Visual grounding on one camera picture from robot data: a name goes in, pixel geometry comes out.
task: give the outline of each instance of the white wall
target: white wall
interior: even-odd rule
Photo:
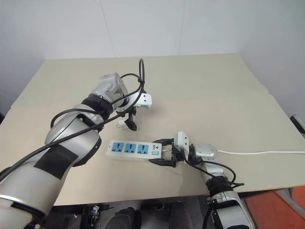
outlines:
[[[48,58],[239,52],[305,120],[303,0],[1,0],[0,111]]]

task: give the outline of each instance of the beige tabletop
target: beige tabletop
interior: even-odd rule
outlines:
[[[99,76],[138,72],[139,58],[47,60],[0,125],[0,169],[44,143],[50,120],[80,103]],[[210,143],[225,151],[305,150],[305,140],[246,67],[238,54],[145,57],[149,110],[139,109],[138,130],[117,121],[100,132],[103,144],[84,165],[72,168],[56,205],[207,194],[199,171],[149,162],[107,159],[111,139],[151,142],[180,130],[190,143]],[[124,78],[129,91],[137,80]],[[219,154],[233,168],[239,192],[305,184],[305,155],[237,156]]]

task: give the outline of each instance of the white cable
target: white cable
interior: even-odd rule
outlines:
[[[305,154],[305,151],[258,151],[251,153],[237,153],[237,152],[228,152],[223,150],[217,150],[219,153],[224,154],[234,154],[234,155],[257,155],[257,154]]]

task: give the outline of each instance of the power strip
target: power strip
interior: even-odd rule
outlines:
[[[106,156],[118,160],[148,160],[161,158],[162,144],[111,140]]]

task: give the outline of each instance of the table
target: table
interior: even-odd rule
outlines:
[[[99,76],[137,73],[138,60],[46,60],[0,125],[0,169],[43,145],[52,117],[86,98]],[[152,108],[138,110],[136,132],[117,128],[116,121],[107,124],[101,148],[84,166],[70,170],[55,205],[208,193],[200,172],[182,162],[172,168],[107,159],[111,139],[150,142],[183,130],[195,145],[226,151],[305,150],[303,137],[238,54],[145,57],[144,62]],[[138,87],[136,78],[124,81],[129,91]],[[238,192],[305,184],[305,155],[219,154],[219,162],[245,183]]]

